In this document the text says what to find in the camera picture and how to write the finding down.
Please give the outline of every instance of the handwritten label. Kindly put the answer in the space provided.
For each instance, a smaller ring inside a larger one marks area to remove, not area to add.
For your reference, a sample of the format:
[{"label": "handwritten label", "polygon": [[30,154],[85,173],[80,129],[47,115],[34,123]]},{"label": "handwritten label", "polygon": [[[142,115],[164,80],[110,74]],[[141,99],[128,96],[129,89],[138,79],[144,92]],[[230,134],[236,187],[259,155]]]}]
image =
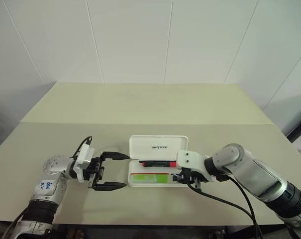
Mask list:
[{"label": "handwritten label", "polygon": [[39,193],[42,195],[53,195],[54,180],[42,180],[40,183]]}]

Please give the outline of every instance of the white pen box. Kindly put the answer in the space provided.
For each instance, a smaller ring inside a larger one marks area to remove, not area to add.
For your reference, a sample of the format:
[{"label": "white pen box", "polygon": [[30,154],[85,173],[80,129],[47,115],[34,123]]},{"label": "white pen box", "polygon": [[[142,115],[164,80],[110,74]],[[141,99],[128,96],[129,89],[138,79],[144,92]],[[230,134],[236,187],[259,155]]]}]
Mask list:
[{"label": "white pen box", "polygon": [[173,181],[180,170],[175,166],[144,167],[159,161],[176,165],[177,152],[188,149],[188,138],[176,135],[133,135],[129,140],[128,185],[131,187],[186,187]]}]

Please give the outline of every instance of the beige table surface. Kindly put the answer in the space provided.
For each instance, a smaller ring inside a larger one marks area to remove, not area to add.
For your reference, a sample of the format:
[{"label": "beige table surface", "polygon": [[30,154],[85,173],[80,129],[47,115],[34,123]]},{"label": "beige table surface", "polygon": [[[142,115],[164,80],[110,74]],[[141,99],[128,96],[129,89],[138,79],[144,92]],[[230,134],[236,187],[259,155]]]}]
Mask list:
[{"label": "beige table surface", "polygon": [[[190,139],[189,150],[211,155],[237,142],[258,159],[301,189],[301,155],[273,125],[109,125],[21,123],[0,147],[0,220],[10,221],[28,204],[42,165],[55,154],[72,155],[79,142],[93,135],[97,151],[118,146],[128,153],[131,134],[181,134]],[[127,182],[128,162],[105,164],[105,180]],[[235,202],[246,202],[231,182],[206,183],[205,192]],[[281,221],[263,203],[250,197],[259,224]],[[245,214],[228,205],[200,196],[188,188],[132,188],[113,192],[89,190],[72,181],[55,217],[56,223],[118,225],[246,225]]]},{"label": "beige table surface", "polygon": [[[186,135],[189,150],[212,155],[240,143],[301,189],[301,155],[237,85],[56,84],[0,146],[0,220],[24,207],[51,156],[71,156],[93,136],[96,152],[128,153],[133,134]],[[104,180],[127,182],[129,161],[105,163]],[[206,183],[205,192],[248,208],[231,182]],[[251,199],[259,224],[282,223]],[[132,188],[98,192],[71,181],[55,223],[116,225],[247,225],[240,210],[188,188]]]}]

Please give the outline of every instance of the silver robot arm segment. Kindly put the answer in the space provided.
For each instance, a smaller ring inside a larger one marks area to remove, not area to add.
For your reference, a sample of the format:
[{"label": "silver robot arm segment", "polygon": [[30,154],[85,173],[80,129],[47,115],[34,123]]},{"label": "silver robot arm segment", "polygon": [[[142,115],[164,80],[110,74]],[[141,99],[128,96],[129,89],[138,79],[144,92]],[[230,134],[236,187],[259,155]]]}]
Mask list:
[{"label": "silver robot arm segment", "polygon": [[61,204],[68,181],[77,179],[88,181],[88,187],[96,191],[112,191],[126,186],[125,183],[104,182],[102,163],[110,158],[113,160],[128,159],[129,156],[118,152],[103,152],[100,157],[93,158],[94,149],[90,148],[92,137],[87,137],[75,154],[69,158],[54,156],[43,166],[41,180],[35,186],[27,210],[14,228],[11,239],[29,236],[45,236],[52,231],[52,222],[58,206]]},{"label": "silver robot arm segment", "polygon": [[179,151],[177,167],[181,183],[225,181],[235,179],[254,197],[264,202],[285,223],[301,227],[301,191],[239,144],[229,144],[210,158],[197,152]]}]

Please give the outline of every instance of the wall tile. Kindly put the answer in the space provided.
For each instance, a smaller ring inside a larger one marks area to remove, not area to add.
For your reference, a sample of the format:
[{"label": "wall tile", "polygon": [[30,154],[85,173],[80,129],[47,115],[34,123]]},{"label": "wall tile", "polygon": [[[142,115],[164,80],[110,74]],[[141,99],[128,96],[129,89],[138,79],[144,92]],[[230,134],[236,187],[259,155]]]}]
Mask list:
[{"label": "wall tile", "polygon": [[301,0],[260,0],[226,83],[263,108],[301,56]]},{"label": "wall tile", "polygon": [[46,83],[102,82],[84,0],[5,0]]},{"label": "wall tile", "polygon": [[171,0],[90,0],[106,83],[163,83]]},{"label": "wall tile", "polygon": [[256,0],[174,0],[166,83],[223,83]]},{"label": "wall tile", "polygon": [[40,75],[0,0],[0,92],[41,85]]},{"label": "wall tile", "polygon": [[283,133],[301,121],[301,59],[265,107],[264,113]]}]

